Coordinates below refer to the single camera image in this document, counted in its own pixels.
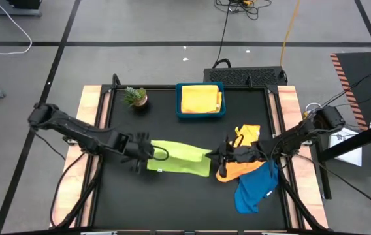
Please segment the black table frame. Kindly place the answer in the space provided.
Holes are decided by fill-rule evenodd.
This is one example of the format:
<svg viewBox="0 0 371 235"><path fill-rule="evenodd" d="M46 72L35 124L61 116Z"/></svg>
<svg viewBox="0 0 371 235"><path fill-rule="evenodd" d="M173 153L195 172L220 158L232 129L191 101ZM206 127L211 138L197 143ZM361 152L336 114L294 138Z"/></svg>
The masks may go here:
<svg viewBox="0 0 371 235"><path fill-rule="evenodd" d="M147 132L154 140L182 142L216 149L234 136L236 127L259 125L261 139L274 134L265 88L227 87L226 113L221 118L180 119L173 85L147 86L147 109L136 112L118 87L111 100L108 125L123 133ZM276 188L260 201L257 213L238 213L234 205L237 181L219 182L212 165L207 178L193 174L133 171L120 157L104 157L91 224L109 230L281 230L289 226L287 204Z"/></svg>

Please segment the black frame strut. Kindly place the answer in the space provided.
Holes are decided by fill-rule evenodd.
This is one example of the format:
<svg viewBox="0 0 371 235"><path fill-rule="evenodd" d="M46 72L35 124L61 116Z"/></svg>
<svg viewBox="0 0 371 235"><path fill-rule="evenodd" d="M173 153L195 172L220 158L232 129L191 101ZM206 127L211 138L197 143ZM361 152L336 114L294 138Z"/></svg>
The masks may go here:
<svg viewBox="0 0 371 235"><path fill-rule="evenodd" d="M54 228L69 228L69 226L74 221L76 216L80 213L80 210L84 207L84 204L86 203L91 192L99 184L102 165L103 165L103 157L98 156L97 168L96 168L93 178L89 182L85 191L80 195L80 198L76 201L71 211L64 217L62 222L60 222L58 225L55 225Z"/></svg>
<svg viewBox="0 0 371 235"><path fill-rule="evenodd" d="M291 228L327 230L328 222L323 207L314 165L308 160L282 160L279 179L290 202Z"/></svg>

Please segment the grey furniture base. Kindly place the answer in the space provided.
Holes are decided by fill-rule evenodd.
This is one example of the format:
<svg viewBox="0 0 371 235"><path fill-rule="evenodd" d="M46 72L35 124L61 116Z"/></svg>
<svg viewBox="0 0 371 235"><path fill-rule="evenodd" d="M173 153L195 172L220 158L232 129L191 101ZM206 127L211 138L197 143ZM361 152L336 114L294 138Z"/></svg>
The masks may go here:
<svg viewBox="0 0 371 235"><path fill-rule="evenodd" d="M42 0L0 0L0 16L36 16L41 17L39 10Z"/></svg>

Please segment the blue microfiber towel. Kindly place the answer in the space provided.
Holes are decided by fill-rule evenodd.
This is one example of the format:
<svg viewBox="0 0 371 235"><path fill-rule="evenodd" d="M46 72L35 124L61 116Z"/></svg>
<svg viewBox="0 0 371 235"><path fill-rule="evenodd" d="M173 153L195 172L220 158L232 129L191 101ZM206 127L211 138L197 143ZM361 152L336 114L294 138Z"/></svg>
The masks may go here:
<svg viewBox="0 0 371 235"><path fill-rule="evenodd" d="M258 203L267 198L278 185L278 165L265 163L253 172L239 177L239 184L234 193L237 212L257 213Z"/></svg>

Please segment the black mat striped edges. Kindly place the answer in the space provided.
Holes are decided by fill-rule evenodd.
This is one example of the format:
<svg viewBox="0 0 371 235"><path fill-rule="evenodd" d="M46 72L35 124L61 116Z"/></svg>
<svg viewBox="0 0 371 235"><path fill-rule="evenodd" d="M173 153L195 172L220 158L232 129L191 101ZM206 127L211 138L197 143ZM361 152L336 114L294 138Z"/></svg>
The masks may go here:
<svg viewBox="0 0 371 235"><path fill-rule="evenodd" d="M371 52L335 53L331 61L341 83L344 104L333 102L340 111L349 110L351 128L365 131L371 123Z"/></svg>

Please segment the black perforated computer case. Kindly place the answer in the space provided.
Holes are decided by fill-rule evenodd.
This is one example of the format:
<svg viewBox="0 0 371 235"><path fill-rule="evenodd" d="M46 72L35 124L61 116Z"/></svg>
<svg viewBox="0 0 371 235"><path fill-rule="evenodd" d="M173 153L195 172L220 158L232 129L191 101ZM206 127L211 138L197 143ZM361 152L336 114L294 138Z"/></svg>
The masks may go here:
<svg viewBox="0 0 371 235"><path fill-rule="evenodd" d="M249 78L253 86L286 86L288 83L287 75L280 66L205 69L203 82L223 82L225 85L243 86L249 84Z"/></svg>

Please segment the teal plastic bin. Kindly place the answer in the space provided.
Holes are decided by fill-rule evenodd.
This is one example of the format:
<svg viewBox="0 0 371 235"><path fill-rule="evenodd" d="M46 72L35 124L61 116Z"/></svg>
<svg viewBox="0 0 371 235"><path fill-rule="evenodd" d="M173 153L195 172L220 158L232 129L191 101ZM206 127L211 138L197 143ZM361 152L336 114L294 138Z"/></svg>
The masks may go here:
<svg viewBox="0 0 371 235"><path fill-rule="evenodd" d="M219 113L206 113L206 114L185 114L181 113L181 98L182 98L182 87L190 85L217 85L219 90L222 92L222 105ZM222 82L207 82L207 83L179 83L176 84L176 114L181 119L197 119L197 118L221 118L226 113L225 97L224 97L224 86Z"/></svg>

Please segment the green microfiber towel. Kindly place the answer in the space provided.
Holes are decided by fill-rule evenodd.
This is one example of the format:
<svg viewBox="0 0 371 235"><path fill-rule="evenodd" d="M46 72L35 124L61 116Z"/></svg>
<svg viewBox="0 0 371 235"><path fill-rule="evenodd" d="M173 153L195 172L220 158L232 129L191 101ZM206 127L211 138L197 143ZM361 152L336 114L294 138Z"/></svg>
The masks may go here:
<svg viewBox="0 0 371 235"><path fill-rule="evenodd" d="M188 173L202 177L210 175L209 149L167 140L152 140L155 159L149 159L147 169L157 172Z"/></svg>

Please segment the orange microfiber towel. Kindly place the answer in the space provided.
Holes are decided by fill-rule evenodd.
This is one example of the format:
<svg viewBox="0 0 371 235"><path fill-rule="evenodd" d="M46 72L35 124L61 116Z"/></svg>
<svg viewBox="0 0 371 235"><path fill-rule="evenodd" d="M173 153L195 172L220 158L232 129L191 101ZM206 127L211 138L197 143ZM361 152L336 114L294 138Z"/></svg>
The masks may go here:
<svg viewBox="0 0 371 235"><path fill-rule="evenodd" d="M251 146L252 142L256 142L259 139L261 126L260 125L247 125L243 124L241 128L236 127L235 133L237 139L234 141L234 147L240 146ZM237 163L231 162L226 164L226 176L220 175L219 170L216 172L216 178L220 182L228 182L234 180L241 175L253 172L260 168L265 162L255 161L251 163Z"/></svg>
<svg viewBox="0 0 371 235"><path fill-rule="evenodd" d="M181 113L217 113L219 87L217 85L190 85L182 87Z"/></svg>

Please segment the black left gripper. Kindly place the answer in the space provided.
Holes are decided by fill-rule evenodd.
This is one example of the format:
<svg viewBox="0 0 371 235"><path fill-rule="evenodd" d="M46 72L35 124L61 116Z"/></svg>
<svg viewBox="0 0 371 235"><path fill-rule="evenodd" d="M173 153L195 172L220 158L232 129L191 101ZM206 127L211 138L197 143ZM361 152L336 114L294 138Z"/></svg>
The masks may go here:
<svg viewBox="0 0 371 235"><path fill-rule="evenodd" d="M120 163L131 162L130 171L139 174L149 159L155 159L154 153L155 147L151 144L148 132L130 134Z"/></svg>

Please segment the small potted plant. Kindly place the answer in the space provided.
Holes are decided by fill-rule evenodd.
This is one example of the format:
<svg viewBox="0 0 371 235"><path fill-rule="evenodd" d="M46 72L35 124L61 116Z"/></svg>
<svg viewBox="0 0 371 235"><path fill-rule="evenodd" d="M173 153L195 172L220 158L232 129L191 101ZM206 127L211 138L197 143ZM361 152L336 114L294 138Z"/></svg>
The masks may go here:
<svg viewBox="0 0 371 235"><path fill-rule="evenodd" d="M124 92L125 95L123 101L129 106L139 108L144 106L148 101L146 90L143 87L138 89L135 89L133 87L126 87L124 89Z"/></svg>

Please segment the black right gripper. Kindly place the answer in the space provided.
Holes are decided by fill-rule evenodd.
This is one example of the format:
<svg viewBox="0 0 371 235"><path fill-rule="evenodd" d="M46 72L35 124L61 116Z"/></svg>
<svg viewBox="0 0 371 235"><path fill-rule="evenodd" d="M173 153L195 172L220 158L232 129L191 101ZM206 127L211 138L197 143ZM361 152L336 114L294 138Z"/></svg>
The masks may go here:
<svg viewBox="0 0 371 235"><path fill-rule="evenodd" d="M206 156L219 162L219 173L226 176L226 164L231 162L251 163L255 161L266 162L266 155L253 146L234 147L228 142L222 143L217 149L210 151Z"/></svg>

